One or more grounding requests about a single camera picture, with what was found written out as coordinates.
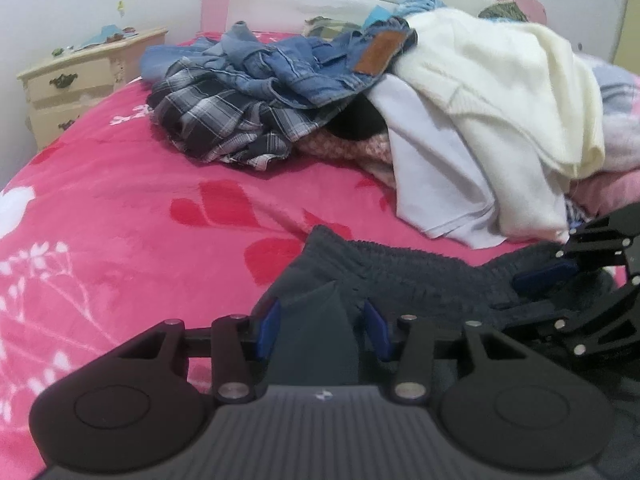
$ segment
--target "nightstand top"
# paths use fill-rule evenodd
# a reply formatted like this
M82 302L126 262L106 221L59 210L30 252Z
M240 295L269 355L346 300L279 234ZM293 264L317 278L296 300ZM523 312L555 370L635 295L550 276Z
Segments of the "nightstand top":
M41 73L50 72L53 69L61 68L71 63L81 62L87 59L91 59L92 57L108 56L112 52L127 48L128 46L134 45L140 41L147 40L148 38L152 38L155 36L164 36L167 32L168 29L164 27L152 28L150 30L141 30L131 38L114 41L113 43L105 43L98 46L92 46L83 50L79 50L78 52L68 54L67 56L50 56L46 60L41 61L35 66L32 66L31 68L20 72L16 77L23 80L31 79L32 77L40 75Z

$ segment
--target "pink bedspread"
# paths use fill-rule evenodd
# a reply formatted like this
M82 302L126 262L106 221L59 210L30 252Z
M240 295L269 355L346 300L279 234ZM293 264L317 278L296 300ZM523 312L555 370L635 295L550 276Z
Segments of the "pink bedspread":
M48 384L163 319L249 312L316 224L472 264L516 248L428 240L355 167L191 162L150 124L146 96L135 82L105 99L0 196L2 478L42 468L27 424ZM190 380L205 387L208 374L196 364Z

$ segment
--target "brown leather patch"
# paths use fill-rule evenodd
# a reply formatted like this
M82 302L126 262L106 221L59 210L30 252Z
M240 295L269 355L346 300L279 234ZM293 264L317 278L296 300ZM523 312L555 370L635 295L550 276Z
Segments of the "brown leather patch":
M389 64L406 39L404 32L398 30L384 30L373 38L367 49L360 56L354 72L368 75L378 75Z

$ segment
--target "green plaid fabric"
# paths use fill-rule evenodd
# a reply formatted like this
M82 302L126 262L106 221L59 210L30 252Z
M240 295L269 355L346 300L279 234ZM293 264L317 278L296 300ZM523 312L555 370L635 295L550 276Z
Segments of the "green plaid fabric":
M316 16L311 20L305 21L305 28L302 35L306 37L322 38L323 40L332 40L338 34L343 32L353 32L360 30L360 26L355 23L342 22L341 20L332 20L323 16Z
M507 18L515 22L528 22L524 12L520 10L518 4L513 0L503 0L488 6L478 14L478 18Z

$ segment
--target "drawer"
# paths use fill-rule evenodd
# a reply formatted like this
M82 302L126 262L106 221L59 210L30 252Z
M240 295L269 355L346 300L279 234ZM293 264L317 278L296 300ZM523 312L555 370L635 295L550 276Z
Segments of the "drawer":
M70 82L64 81L65 76L70 76ZM58 88L53 80L57 80L59 86L66 86ZM28 95L32 103L104 85L113 85L111 62L108 58L71 64L27 81Z
M42 150L71 126L74 121L89 108L94 107L99 100L86 104L74 104L32 110L30 115L31 129L36 138L38 149Z

